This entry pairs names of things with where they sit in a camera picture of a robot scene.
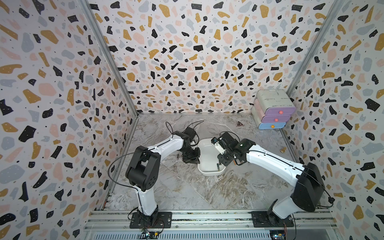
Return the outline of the white plastic storage box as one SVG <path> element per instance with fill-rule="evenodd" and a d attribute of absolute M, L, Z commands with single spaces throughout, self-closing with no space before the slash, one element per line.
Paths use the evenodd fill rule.
<path fill-rule="evenodd" d="M 198 170 L 204 176 L 218 176 L 224 173 L 226 167 L 221 165 L 218 160 L 219 151 L 212 145 L 211 139 L 203 139 L 198 143 L 201 154 Z"/>

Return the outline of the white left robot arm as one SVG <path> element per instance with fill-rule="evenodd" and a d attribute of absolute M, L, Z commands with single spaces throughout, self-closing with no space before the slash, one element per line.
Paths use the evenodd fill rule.
<path fill-rule="evenodd" d="M 199 164 L 201 152 L 195 137 L 196 131 L 187 128 L 183 132 L 172 133 L 154 146 L 139 146 L 133 153 L 126 170 L 126 178 L 138 192 L 137 216 L 143 228 L 154 227 L 159 219 L 159 207 L 155 201 L 153 187 L 159 176 L 161 161 L 174 152 L 180 152 L 184 163 Z"/>

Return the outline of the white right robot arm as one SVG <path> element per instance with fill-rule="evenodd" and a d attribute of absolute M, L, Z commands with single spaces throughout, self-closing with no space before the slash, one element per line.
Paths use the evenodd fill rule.
<path fill-rule="evenodd" d="M 220 164 L 228 166 L 235 162 L 241 166 L 245 163 L 257 165 L 279 176 L 293 187 L 290 195 L 276 199 L 270 208 L 264 212 L 254 212 L 254 223 L 263 226 L 291 227 L 289 221 L 294 213 L 305 211 L 313 213 L 319 206 L 326 188 L 320 175 L 319 168 L 308 163 L 303 165 L 275 155 L 255 142 L 233 138 L 212 138 L 211 143 L 219 151 Z"/>

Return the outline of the small triangular sticker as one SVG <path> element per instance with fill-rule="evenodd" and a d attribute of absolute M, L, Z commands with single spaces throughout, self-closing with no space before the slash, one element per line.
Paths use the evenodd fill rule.
<path fill-rule="evenodd" d="M 242 127 L 242 126 L 244 126 L 244 124 L 238 121 L 236 124 L 236 127 Z"/>

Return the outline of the pastel drawer organiser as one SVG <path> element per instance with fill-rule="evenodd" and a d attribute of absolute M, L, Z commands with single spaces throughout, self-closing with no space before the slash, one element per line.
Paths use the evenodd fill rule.
<path fill-rule="evenodd" d="M 296 107 L 285 90 L 260 90 L 251 109 L 260 130 L 282 129 Z"/>

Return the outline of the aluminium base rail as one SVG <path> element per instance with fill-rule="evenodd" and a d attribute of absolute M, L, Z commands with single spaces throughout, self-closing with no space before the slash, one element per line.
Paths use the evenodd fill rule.
<path fill-rule="evenodd" d="M 156 227 L 133 229 L 128 211 L 94 211 L 82 240 L 341 240 L 328 210 L 298 212 L 272 226 L 255 210 L 173 210 Z"/>

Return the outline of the aluminium corner post left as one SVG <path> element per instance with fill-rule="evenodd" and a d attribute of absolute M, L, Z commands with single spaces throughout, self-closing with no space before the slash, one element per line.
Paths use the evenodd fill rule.
<path fill-rule="evenodd" d="M 139 114 L 138 114 L 137 110 L 134 107 L 134 103 L 133 103 L 133 101 L 131 99 L 130 94 L 128 93 L 127 87 L 126 87 L 126 85 L 125 85 L 125 83 L 123 81 L 123 78 L 122 78 L 122 76 L 120 74 L 120 71 L 118 70 L 118 67 L 116 66 L 116 63 L 115 63 L 115 61 L 114 61 L 114 59 L 113 59 L 113 57 L 111 55 L 109 47 L 108 47 L 107 43 L 104 40 L 103 33 L 102 33 L 98 23 L 97 23 L 96 17 L 94 16 L 94 14 L 92 12 L 92 9 L 90 7 L 89 1 L 79 0 L 78 3 L 80 5 L 80 8 L 81 8 L 82 12 L 85 15 L 86 20 L 90 24 L 90 28 L 93 31 L 94 35 L 95 35 L 96 41 L 100 45 L 101 52 L 105 56 L 106 61 L 109 64 L 109 66 L 111 68 L 111 71 L 112 71 L 115 79 L 118 82 L 119 87 L 121 88 L 123 96 L 125 97 L 125 99 L 127 101 L 127 104 L 129 106 L 130 113 L 133 114 L 135 119 L 138 118 Z"/>

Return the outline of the aluminium corner post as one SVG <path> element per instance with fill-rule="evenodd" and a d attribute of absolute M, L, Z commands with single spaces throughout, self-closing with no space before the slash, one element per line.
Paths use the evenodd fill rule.
<path fill-rule="evenodd" d="M 301 80 L 301 77 L 304 75 L 307 67 L 309 66 L 312 58 L 315 56 L 317 53 L 318 48 L 320 47 L 321 43 L 323 42 L 324 37 L 326 36 L 329 28 L 332 26 L 333 21 L 337 17 L 338 12 L 342 8 L 343 4 L 345 3 L 344 0 L 335 0 L 334 3 L 332 4 L 326 19 L 323 22 L 323 25 L 321 26 L 319 33 L 316 35 L 313 43 L 309 47 L 309 50 L 307 54 L 305 55 L 302 63 L 299 65 L 298 71 L 296 72 L 290 86 L 288 87 L 287 90 L 287 95 L 289 97 L 292 96 L 293 91 L 295 87 L 298 85 L 298 83 Z"/>
<path fill-rule="evenodd" d="M 133 103 L 133 101 L 131 99 L 130 94 L 128 93 L 127 87 L 126 87 L 126 85 L 125 85 L 125 83 L 123 81 L 123 78 L 122 78 L 122 76 L 120 74 L 120 71 L 118 70 L 118 67 L 116 66 L 116 63 L 115 63 L 115 61 L 114 61 L 114 59 L 113 59 L 113 57 L 111 55 L 109 47 L 108 47 L 107 43 L 104 40 L 103 33 L 102 33 L 98 23 L 97 23 L 96 17 L 94 16 L 94 14 L 92 12 L 92 9 L 90 7 L 89 1 L 79 0 L 78 3 L 80 5 L 80 8 L 81 8 L 82 12 L 85 15 L 86 20 L 90 24 L 90 28 L 93 31 L 94 35 L 95 35 L 96 41 L 100 45 L 101 52 L 105 56 L 106 61 L 109 64 L 109 66 L 111 68 L 111 71 L 112 71 L 115 79 L 118 82 L 119 87 L 121 88 L 123 96 L 125 97 L 125 99 L 127 101 L 127 104 L 129 106 L 130 113 L 133 114 L 135 119 L 138 118 L 139 114 L 138 114 L 137 110 L 134 107 L 134 103 Z"/>

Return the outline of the aluminium corner post right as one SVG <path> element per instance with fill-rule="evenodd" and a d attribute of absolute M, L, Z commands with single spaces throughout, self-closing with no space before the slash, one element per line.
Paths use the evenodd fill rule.
<path fill-rule="evenodd" d="M 338 12 L 342 8 L 343 4 L 345 3 L 344 0 L 335 0 L 334 3 L 332 4 L 326 19 L 323 22 L 323 25 L 321 26 L 319 33 L 316 35 L 313 43 L 309 47 L 309 50 L 307 54 L 305 55 L 302 63 L 299 65 L 298 71 L 296 72 L 290 86 L 288 87 L 287 90 L 287 95 L 289 97 L 292 96 L 293 91 L 295 87 L 298 85 L 298 83 L 301 80 L 301 77 L 304 75 L 307 67 L 309 66 L 312 58 L 315 56 L 317 53 L 318 48 L 320 47 L 321 43 L 323 42 L 324 37 L 326 36 L 329 28 L 332 26 L 333 21 L 337 17 Z"/>

